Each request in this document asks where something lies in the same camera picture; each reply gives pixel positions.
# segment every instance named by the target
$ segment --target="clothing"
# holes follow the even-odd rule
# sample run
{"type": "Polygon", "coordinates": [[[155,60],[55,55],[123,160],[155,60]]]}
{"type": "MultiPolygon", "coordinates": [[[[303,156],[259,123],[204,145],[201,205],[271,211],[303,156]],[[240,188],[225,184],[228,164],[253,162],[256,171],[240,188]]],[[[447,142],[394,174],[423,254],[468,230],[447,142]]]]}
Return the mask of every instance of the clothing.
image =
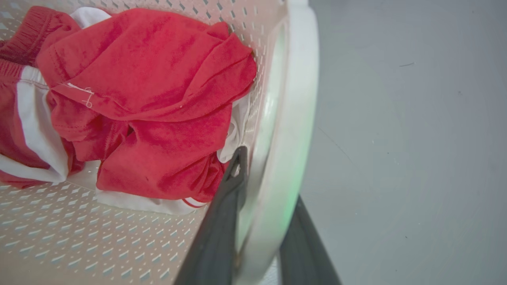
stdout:
{"type": "Polygon", "coordinates": [[[18,188],[65,181],[84,166],[52,128],[49,88],[33,67],[45,37],[66,16],[45,9],[31,9],[13,38],[0,42],[0,181],[18,188]]]}
{"type": "Polygon", "coordinates": [[[92,7],[81,7],[69,15],[81,29],[111,18],[104,10],[92,7]]]}
{"type": "Polygon", "coordinates": [[[209,202],[232,102],[256,74],[251,49],[225,23],[144,9],[52,36],[37,64],[53,126],[79,160],[102,161],[97,187],[209,202]]]}
{"type": "Polygon", "coordinates": [[[216,154],[221,163],[231,160],[236,149],[243,143],[246,120],[250,114],[250,94],[232,103],[231,123],[223,148],[216,154]]]}
{"type": "MultiPolygon", "coordinates": [[[[89,27],[98,22],[107,20],[111,18],[111,15],[100,10],[98,8],[91,7],[81,7],[78,8],[75,12],[70,14],[70,16],[78,23],[81,28],[89,27]]],[[[204,206],[206,203],[196,201],[191,197],[187,199],[179,199],[179,200],[167,200],[167,199],[155,199],[149,197],[142,197],[138,195],[128,194],[124,192],[117,191],[103,191],[98,188],[95,188],[95,197],[97,198],[97,202],[106,204],[109,206],[114,206],[118,208],[127,208],[131,210],[140,210],[140,211],[153,211],[166,213],[170,215],[184,215],[194,211],[196,208],[204,206]]]]}

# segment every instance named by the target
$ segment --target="white laundry basket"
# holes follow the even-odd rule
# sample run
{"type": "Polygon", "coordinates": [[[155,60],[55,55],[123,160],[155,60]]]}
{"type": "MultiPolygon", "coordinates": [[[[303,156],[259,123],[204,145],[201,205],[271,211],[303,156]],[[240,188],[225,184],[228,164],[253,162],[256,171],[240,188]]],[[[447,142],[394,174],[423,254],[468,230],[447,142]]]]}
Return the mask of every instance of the white laundry basket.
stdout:
{"type": "MultiPolygon", "coordinates": [[[[279,248],[299,193],[311,139],[318,79],[316,20],[306,0],[4,0],[0,39],[33,5],[71,13],[172,11],[225,21],[253,48],[258,74],[243,144],[246,203],[239,215],[238,284],[259,281],[279,248]]],[[[98,204],[97,168],[64,183],[0,187],[0,278],[5,284],[171,284],[205,208],[186,216],[98,204]]]]}

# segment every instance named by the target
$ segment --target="floor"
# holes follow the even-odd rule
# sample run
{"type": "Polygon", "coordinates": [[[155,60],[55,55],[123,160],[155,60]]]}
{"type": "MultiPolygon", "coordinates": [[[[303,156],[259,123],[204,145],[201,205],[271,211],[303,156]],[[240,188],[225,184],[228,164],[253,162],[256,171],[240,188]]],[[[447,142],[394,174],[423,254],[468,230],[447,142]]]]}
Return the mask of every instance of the floor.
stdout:
{"type": "Polygon", "coordinates": [[[302,196],[342,282],[507,284],[507,2],[310,6],[302,196]]]}

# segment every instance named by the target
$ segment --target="elastic waistband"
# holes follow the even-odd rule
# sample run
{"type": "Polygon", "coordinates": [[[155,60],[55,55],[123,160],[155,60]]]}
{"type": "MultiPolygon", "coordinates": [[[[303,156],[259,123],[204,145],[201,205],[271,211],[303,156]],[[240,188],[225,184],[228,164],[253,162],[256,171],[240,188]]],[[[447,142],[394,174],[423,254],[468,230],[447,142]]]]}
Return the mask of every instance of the elastic waistband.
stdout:
{"type": "Polygon", "coordinates": [[[2,82],[18,82],[28,80],[40,85],[46,85],[41,71],[29,65],[20,65],[0,59],[0,79],[2,82]]]}
{"type": "Polygon", "coordinates": [[[24,66],[0,58],[0,78],[5,81],[19,81],[24,66]]]}
{"type": "Polygon", "coordinates": [[[51,32],[48,26],[55,13],[58,12],[46,7],[31,7],[14,36],[0,47],[0,58],[21,65],[35,65],[42,43],[51,32]]]}

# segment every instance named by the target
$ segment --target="white fabric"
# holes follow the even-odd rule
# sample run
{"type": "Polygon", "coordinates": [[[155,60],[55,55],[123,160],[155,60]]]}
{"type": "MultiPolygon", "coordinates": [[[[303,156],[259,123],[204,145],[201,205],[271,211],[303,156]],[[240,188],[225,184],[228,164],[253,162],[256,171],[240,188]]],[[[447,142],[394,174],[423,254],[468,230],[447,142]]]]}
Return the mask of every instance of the white fabric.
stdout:
{"type": "Polygon", "coordinates": [[[76,21],[81,29],[94,25],[98,22],[111,18],[111,16],[105,11],[92,8],[92,7],[81,7],[70,14],[71,18],[76,21]]]}
{"type": "Polygon", "coordinates": [[[192,197],[189,197],[189,198],[185,198],[184,199],[188,204],[192,205],[194,208],[199,208],[199,207],[202,207],[204,205],[206,205],[207,203],[203,203],[203,202],[199,202],[197,201],[196,199],[192,198],[192,197]]]}
{"type": "Polygon", "coordinates": [[[97,197],[97,202],[109,206],[137,211],[167,213],[170,215],[186,215],[205,205],[205,203],[199,202],[199,205],[196,205],[196,207],[191,207],[186,204],[183,199],[164,200],[147,198],[123,192],[102,191],[98,188],[95,188],[95,197],[97,197]]]}
{"type": "Polygon", "coordinates": [[[246,119],[250,113],[250,93],[245,97],[234,101],[232,104],[231,123],[227,131],[225,145],[216,152],[221,163],[231,160],[232,155],[243,142],[246,119]]]}
{"type": "Polygon", "coordinates": [[[49,88],[34,67],[26,66],[16,85],[16,104],[26,146],[50,165],[49,169],[29,167],[0,155],[0,170],[17,177],[63,182],[68,175],[68,157],[60,136],[51,125],[46,103],[49,88]]]}

